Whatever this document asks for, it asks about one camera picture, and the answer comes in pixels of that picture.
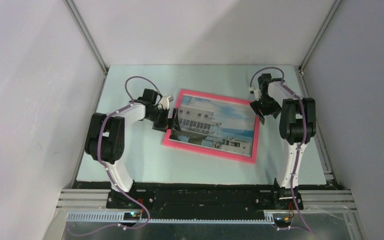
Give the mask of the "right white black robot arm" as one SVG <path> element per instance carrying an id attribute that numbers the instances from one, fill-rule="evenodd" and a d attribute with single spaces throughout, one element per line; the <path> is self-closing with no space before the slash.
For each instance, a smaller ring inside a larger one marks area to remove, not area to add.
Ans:
<path id="1" fill-rule="evenodd" d="M 263 73 L 257 82 L 258 88 L 249 88 L 255 97 L 250 107 L 262 124 L 266 116 L 279 118 L 279 135 L 284 141 L 284 160 L 270 196 L 275 208 L 284 209 L 298 196 L 302 157 L 317 130 L 316 103 L 313 98 L 293 91 L 282 78 L 273 78 L 269 73 Z"/>

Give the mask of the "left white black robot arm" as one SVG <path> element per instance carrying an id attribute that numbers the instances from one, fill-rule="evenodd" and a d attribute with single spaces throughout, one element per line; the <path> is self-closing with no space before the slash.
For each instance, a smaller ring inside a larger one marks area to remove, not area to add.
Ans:
<path id="1" fill-rule="evenodd" d="M 181 131 L 178 109 L 170 109 L 173 100 L 171 95 L 163 96 L 146 88 L 142 96 L 126 106 L 108 114 L 96 112 L 91 116 L 84 151 L 104 167 L 111 188 L 120 192 L 118 201 L 125 208 L 133 208 L 138 202 L 138 194 L 131 190 L 134 180 L 120 161 L 125 151 L 126 129 L 135 122 L 148 120 L 153 130 Z"/>

